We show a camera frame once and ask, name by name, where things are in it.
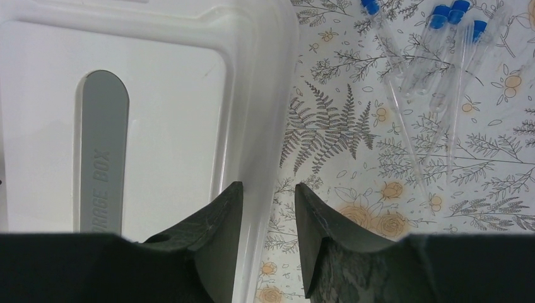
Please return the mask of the white plastic bin lid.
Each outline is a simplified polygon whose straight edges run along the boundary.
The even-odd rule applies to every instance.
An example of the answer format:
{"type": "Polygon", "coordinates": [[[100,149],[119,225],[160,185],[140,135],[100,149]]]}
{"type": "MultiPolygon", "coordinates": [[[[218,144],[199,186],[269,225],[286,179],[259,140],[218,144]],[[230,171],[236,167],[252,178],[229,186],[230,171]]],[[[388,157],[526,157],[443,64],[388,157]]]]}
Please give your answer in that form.
{"type": "Polygon", "coordinates": [[[241,182],[253,302],[298,38],[289,1],[2,1],[1,235],[143,243],[241,182]]]}

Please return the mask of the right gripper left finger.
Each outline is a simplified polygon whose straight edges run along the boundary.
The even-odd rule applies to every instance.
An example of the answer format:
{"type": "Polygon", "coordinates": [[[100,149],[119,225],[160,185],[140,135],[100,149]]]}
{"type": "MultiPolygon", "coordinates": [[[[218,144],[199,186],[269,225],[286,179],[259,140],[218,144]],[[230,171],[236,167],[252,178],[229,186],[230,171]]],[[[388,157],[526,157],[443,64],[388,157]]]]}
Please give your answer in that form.
{"type": "Polygon", "coordinates": [[[244,187],[143,243],[118,235],[2,234],[2,302],[231,302],[244,187]]]}

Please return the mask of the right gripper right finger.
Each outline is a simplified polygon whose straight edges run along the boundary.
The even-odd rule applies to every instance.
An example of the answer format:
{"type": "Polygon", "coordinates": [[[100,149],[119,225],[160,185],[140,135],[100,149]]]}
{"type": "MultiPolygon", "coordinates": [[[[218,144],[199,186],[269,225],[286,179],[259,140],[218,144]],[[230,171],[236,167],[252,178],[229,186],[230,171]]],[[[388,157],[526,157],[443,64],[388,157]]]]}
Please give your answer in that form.
{"type": "Polygon", "coordinates": [[[303,288],[311,302],[533,302],[534,237],[416,234],[395,242],[295,187],[303,288]]]}

